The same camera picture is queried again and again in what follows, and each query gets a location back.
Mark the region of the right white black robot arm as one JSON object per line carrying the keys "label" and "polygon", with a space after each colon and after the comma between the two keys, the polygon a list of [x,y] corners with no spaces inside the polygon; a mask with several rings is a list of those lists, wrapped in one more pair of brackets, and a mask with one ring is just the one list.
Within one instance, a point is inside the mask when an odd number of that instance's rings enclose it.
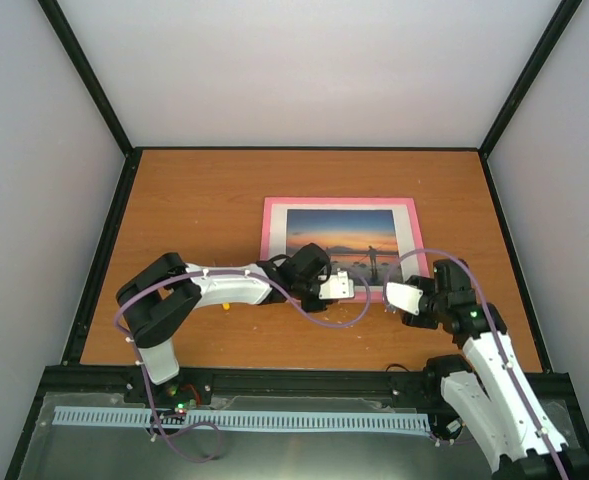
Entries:
{"label": "right white black robot arm", "polygon": [[540,404],[506,324],[467,264],[447,253],[430,277],[384,286],[387,304],[417,328],[442,328],[457,355],[424,368],[433,390],[469,429],[495,479],[588,479],[589,453],[570,446]]}

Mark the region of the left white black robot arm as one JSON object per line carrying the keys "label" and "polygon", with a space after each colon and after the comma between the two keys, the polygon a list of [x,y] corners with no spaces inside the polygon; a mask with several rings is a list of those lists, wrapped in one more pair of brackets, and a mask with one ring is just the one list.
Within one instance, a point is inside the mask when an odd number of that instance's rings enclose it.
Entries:
{"label": "left white black robot arm", "polygon": [[332,274],[330,257],[318,245],[291,256],[276,255],[242,267],[201,267],[176,252],[156,259],[116,293],[118,306],[145,367],[146,388],[160,402],[182,390],[173,335],[194,310],[225,303],[267,305],[293,299],[306,313],[329,304],[321,286]]}

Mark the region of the sunset photo in frame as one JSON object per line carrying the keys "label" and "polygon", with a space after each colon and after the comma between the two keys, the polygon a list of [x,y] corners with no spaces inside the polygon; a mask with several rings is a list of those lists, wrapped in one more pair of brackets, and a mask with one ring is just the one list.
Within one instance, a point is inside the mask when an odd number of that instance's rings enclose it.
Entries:
{"label": "sunset photo in frame", "polygon": [[293,254],[314,243],[335,269],[360,272],[369,285],[379,287],[390,265],[413,246],[408,224],[397,222],[391,209],[290,209],[285,246]]}

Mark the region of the metal base plate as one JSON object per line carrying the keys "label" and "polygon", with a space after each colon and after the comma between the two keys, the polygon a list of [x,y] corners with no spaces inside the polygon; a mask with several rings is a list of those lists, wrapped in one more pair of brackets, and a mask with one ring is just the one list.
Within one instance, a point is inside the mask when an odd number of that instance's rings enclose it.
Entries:
{"label": "metal base plate", "polygon": [[[38,414],[41,440],[28,479],[487,479],[490,467],[460,420],[453,440],[357,433],[55,426],[57,406],[144,408],[118,394],[54,394]],[[217,398],[191,410],[416,413],[345,398]]]}

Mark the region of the black aluminium cage frame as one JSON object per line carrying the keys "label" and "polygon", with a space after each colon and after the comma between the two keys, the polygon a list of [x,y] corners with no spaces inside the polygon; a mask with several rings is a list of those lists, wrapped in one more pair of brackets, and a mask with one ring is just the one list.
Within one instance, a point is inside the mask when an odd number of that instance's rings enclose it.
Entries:
{"label": "black aluminium cage frame", "polygon": [[[544,399],[565,398],[567,400],[569,411],[565,417],[571,422],[579,445],[589,455],[589,433],[585,420],[580,411],[569,376],[556,373],[551,367],[551,360],[544,345],[540,326],[534,314],[533,303],[525,285],[521,265],[516,258],[513,240],[488,166],[491,150],[498,143],[500,136],[504,133],[509,121],[516,113],[521,101],[525,98],[526,93],[534,83],[566,27],[570,24],[579,6],[580,4],[577,1],[563,1],[556,8],[541,39],[530,55],[507,100],[501,107],[489,133],[483,140],[479,149],[479,158],[503,240],[507,247],[510,264],[516,275],[519,293],[525,304],[526,316],[534,335],[535,347],[543,363],[543,371],[530,374],[528,378],[532,381],[535,392],[542,394]],[[89,332],[89,316],[94,312],[98,301],[98,289],[102,285],[107,272],[107,260],[112,254],[116,242],[116,235],[133,188],[143,150],[140,147],[131,145],[59,3],[56,1],[44,1],[41,7],[92,100],[106,121],[110,133],[123,151],[125,163],[101,233],[97,252],[92,261],[90,274],[83,290],[81,303],[72,325],[63,359],[59,365],[48,367],[43,373],[6,474],[9,479],[28,479],[31,476],[28,471],[28,461],[35,456],[38,448],[37,444],[42,438],[40,434],[41,428],[37,424],[37,416],[43,411],[43,403],[46,397],[63,393],[80,395],[122,393],[128,387],[125,377],[132,371],[129,367],[83,367],[79,361],[80,350],[84,347]],[[252,395],[268,397],[270,395],[268,390],[273,388],[275,396],[291,399],[321,399],[330,395],[348,399],[355,397],[359,393],[374,395],[377,392],[377,386],[385,378],[400,379],[407,385],[416,383],[419,378],[416,374],[394,373],[392,371],[365,373],[321,370],[214,369],[211,373],[214,379],[222,381],[224,385],[247,387]]]}

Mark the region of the pink wooden picture frame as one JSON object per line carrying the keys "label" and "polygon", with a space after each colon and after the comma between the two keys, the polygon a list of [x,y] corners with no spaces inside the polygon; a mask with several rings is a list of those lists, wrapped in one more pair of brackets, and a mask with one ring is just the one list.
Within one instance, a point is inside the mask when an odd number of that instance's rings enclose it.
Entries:
{"label": "pink wooden picture frame", "polygon": [[[347,210],[382,210],[391,209],[397,222],[406,222],[411,231],[413,246],[404,250],[401,255],[423,247],[422,234],[415,202],[411,198],[330,198],[330,197],[268,197],[264,202],[261,257],[265,260],[279,254],[293,255],[286,252],[285,227],[287,211],[290,209],[347,209]],[[393,282],[409,279],[412,275],[426,276],[429,267],[426,255],[415,254],[402,263],[397,257],[390,265],[388,274],[383,277]],[[372,300],[382,300],[382,285],[370,286]]]}

